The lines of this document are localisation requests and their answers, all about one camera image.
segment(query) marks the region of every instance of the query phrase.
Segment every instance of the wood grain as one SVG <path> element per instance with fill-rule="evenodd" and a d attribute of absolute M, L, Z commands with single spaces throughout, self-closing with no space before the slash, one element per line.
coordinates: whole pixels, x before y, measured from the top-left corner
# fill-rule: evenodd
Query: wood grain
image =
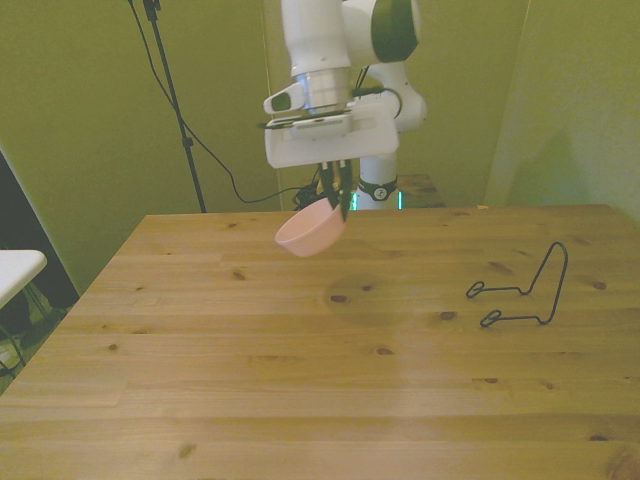
<path fill-rule="evenodd" d="M 2 479 L 640 479 L 640 232 L 606 206 L 150 216 L 0 398 Z M 548 315 L 553 241 L 570 265 Z"/>

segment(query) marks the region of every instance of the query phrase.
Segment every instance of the black cord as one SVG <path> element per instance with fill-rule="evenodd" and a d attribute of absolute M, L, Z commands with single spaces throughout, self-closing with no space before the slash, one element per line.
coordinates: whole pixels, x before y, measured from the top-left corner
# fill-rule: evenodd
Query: black cord
<path fill-rule="evenodd" d="M 364 83 L 364 79 L 366 78 L 368 72 L 369 67 L 365 67 L 360 70 L 360 74 L 358 75 L 358 79 L 356 80 L 356 88 L 362 87 L 362 84 Z"/>
<path fill-rule="evenodd" d="M 164 84 L 162 83 L 162 80 L 160 80 L 160 77 L 158 76 L 158 72 L 156 72 L 156 68 L 155 65 L 153 63 L 153 57 L 151 56 L 151 50 L 149 49 L 149 44 L 147 43 L 147 37 L 144 34 L 144 29 L 142 28 L 142 24 L 140 23 L 140 18 L 138 17 L 138 12 L 136 11 L 136 8 L 133 6 L 133 0 L 128 0 L 129 2 L 129 6 L 131 7 L 131 11 L 133 12 L 133 15 L 136 19 L 136 23 L 138 25 L 138 30 L 140 31 L 140 36 L 142 37 L 142 43 L 144 44 L 144 49 L 147 52 L 147 58 L 149 59 L 149 65 L 151 66 L 151 71 L 153 72 L 153 76 L 156 79 L 156 82 L 158 82 L 158 85 L 160 86 L 160 88 L 162 89 L 162 92 L 164 93 L 164 96 L 167 98 L 167 101 L 169 102 L 169 104 L 171 105 L 171 107 L 175 110 L 176 107 L 173 103 L 173 101 L 171 100 L 171 97 L 169 96 L 169 93 L 167 92 L 167 89 L 165 88 Z M 284 190 L 279 191 L 278 193 L 274 193 L 273 195 L 269 195 L 268 197 L 265 198 L 260 198 L 258 200 L 245 200 L 244 198 L 242 198 L 242 195 L 240 195 L 240 192 L 238 192 L 238 188 L 236 186 L 236 179 L 233 176 L 233 173 L 231 173 L 231 170 L 229 170 L 229 168 L 227 168 L 227 166 L 222 162 L 222 160 L 220 160 L 218 158 L 218 156 L 213 153 L 211 151 L 211 149 L 209 149 L 204 142 L 202 142 L 202 140 L 200 140 L 200 138 L 195 134 L 195 132 L 191 129 L 191 127 L 189 127 L 189 125 L 187 124 L 187 122 L 184 120 L 184 118 L 182 118 L 182 123 L 185 127 L 185 129 L 193 136 L 193 138 L 195 139 L 196 142 L 198 142 L 200 144 L 200 146 L 202 148 L 205 149 L 205 151 L 211 155 L 216 162 L 218 162 L 218 164 L 224 169 L 225 172 L 227 172 L 227 174 L 229 175 L 229 178 L 231 179 L 231 186 L 233 187 L 233 191 L 236 194 L 236 197 L 238 197 L 238 199 L 243 202 L 243 203 L 259 203 L 259 202 L 264 202 L 265 200 L 269 200 L 273 197 L 277 197 L 278 195 L 281 195 L 285 192 L 288 191 L 292 191 L 292 190 L 302 190 L 306 187 L 291 187 L 291 188 L 286 188 Z"/>

